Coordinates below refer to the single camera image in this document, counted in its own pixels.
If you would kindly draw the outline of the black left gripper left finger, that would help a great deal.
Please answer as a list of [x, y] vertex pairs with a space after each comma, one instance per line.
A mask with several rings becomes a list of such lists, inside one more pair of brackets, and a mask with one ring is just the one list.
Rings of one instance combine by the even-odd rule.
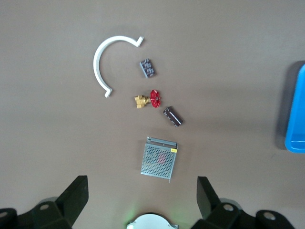
[[77, 176], [59, 197], [47, 198], [28, 212], [0, 210], [2, 229], [71, 229], [89, 200], [88, 177]]

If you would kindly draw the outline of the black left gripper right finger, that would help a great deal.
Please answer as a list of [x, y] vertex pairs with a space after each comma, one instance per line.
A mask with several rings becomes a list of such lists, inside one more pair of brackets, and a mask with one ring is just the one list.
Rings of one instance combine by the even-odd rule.
[[253, 217], [235, 204], [222, 202], [207, 177], [197, 178], [197, 205], [202, 219], [193, 229], [293, 229], [294, 226], [282, 214], [272, 210], [260, 210]]

